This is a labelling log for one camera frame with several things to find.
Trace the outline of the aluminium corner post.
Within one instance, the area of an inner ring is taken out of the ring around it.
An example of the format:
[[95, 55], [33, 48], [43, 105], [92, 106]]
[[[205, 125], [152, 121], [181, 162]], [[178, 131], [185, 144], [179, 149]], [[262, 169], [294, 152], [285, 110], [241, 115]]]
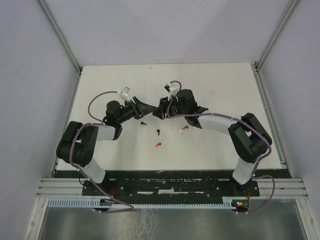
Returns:
[[265, 65], [269, 55], [271, 54], [273, 48], [275, 47], [276, 43], [278, 42], [280, 36], [284, 32], [287, 24], [289, 23], [291, 17], [293, 16], [294, 12], [298, 8], [300, 4], [300, 0], [289, 0], [285, 9], [283, 10], [275, 29], [273, 30], [266, 46], [264, 47], [259, 59], [254, 64], [254, 68], [256, 72], [259, 72], [263, 66]]
[[62, 49], [65, 51], [67, 57], [69, 58], [70, 62], [72, 63], [73, 67], [78, 73], [82, 72], [82, 67], [79, 64], [70, 44], [67, 40], [63, 30], [60, 28], [48, 2], [46, 0], [36, 0], [37, 4], [41, 8], [45, 18], [48, 20], [54, 34], [56, 35], [58, 41], [60, 42]]

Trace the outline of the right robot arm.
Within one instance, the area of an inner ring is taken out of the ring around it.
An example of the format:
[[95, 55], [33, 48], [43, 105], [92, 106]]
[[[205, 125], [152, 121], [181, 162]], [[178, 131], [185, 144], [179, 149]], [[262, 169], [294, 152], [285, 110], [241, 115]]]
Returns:
[[236, 196], [247, 191], [260, 161], [272, 151], [272, 138], [254, 114], [234, 117], [213, 112], [199, 106], [190, 89], [179, 90], [173, 98], [161, 98], [152, 115], [162, 120], [184, 117], [192, 127], [230, 136], [239, 156], [229, 183], [231, 193]]

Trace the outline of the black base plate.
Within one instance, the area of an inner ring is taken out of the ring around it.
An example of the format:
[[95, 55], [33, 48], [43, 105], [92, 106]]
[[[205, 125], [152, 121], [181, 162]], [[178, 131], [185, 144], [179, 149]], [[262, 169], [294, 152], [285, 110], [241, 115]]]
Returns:
[[233, 187], [229, 179], [113, 179], [98, 185], [112, 197], [137, 194], [208, 194], [213, 197], [259, 197], [256, 181]]

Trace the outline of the right controller board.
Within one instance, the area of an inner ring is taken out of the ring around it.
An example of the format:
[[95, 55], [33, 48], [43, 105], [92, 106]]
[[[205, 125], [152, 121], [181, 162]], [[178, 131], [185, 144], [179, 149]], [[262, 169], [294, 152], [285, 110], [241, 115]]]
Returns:
[[236, 200], [235, 201], [235, 211], [236, 212], [247, 212], [250, 208], [249, 200]]

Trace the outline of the aluminium frame rail front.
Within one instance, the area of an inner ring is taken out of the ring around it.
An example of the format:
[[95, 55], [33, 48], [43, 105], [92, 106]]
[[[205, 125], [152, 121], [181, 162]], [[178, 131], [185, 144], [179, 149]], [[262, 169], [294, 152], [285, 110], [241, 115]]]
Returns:
[[[308, 199], [304, 182], [300, 178], [278, 178], [274, 180], [273, 199]], [[250, 195], [252, 200], [267, 199], [272, 193], [272, 180], [269, 178], [257, 181], [259, 196]], [[40, 181], [36, 196], [45, 197], [81, 197], [82, 185], [76, 178], [43, 178]]]

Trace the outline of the left aluminium corner post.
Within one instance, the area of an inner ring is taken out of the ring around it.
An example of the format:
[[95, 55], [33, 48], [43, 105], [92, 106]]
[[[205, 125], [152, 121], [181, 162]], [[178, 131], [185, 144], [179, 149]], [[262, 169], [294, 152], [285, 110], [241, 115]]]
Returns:
[[82, 72], [82, 67], [79, 64], [70, 44], [67, 40], [63, 30], [60, 28], [48, 2], [46, 0], [36, 0], [37, 4], [41, 8], [45, 18], [48, 20], [54, 34], [56, 35], [58, 41], [60, 42], [62, 49], [65, 51], [67, 57], [69, 58], [70, 62], [72, 63], [73, 67], [78, 73]]

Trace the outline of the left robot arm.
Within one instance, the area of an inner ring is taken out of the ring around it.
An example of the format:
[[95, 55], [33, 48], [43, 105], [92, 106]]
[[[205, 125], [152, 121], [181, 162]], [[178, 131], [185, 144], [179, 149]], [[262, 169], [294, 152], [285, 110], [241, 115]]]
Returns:
[[139, 120], [156, 109], [135, 96], [123, 105], [112, 100], [106, 104], [102, 123], [71, 121], [56, 148], [56, 156], [76, 168], [99, 195], [106, 195], [111, 183], [107, 172], [94, 159], [96, 142], [117, 140], [123, 130], [122, 123], [132, 118]]

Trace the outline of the right aluminium corner post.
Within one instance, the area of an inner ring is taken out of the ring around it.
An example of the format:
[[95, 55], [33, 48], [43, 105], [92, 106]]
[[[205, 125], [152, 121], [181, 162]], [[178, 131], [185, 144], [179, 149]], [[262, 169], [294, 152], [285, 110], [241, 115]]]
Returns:
[[300, 0], [289, 0], [285, 9], [283, 10], [275, 29], [273, 30], [266, 46], [264, 47], [259, 59], [254, 64], [254, 68], [256, 72], [259, 72], [263, 66], [265, 65], [269, 55], [271, 54], [273, 48], [275, 47], [276, 43], [278, 42], [280, 36], [284, 32], [287, 24], [289, 23], [291, 17], [293, 16], [294, 12], [298, 8], [300, 4]]

